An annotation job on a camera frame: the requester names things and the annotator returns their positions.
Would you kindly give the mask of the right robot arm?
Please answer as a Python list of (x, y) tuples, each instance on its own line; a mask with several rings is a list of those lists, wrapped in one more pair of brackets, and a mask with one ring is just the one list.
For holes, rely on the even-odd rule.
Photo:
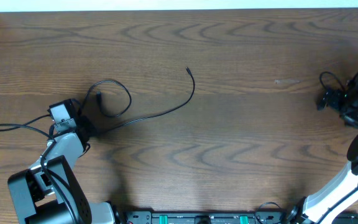
[[(339, 89), (323, 87), (319, 110), (330, 107), (339, 113), (345, 125), (358, 128), (358, 72)], [(358, 201), (358, 134), (347, 150), (344, 168), (322, 189), (299, 201), (284, 223), (358, 223), (358, 214), (347, 208)]]

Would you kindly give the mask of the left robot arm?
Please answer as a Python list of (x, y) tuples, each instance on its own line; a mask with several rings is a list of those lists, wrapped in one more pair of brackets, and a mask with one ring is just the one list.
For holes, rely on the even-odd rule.
[(7, 181), (19, 223), (115, 223), (112, 205), (89, 202), (73, 173), (90, 149), (93, 125), (72, 100), (51, 105), (48, 112), (54, 124), (46, 150)]

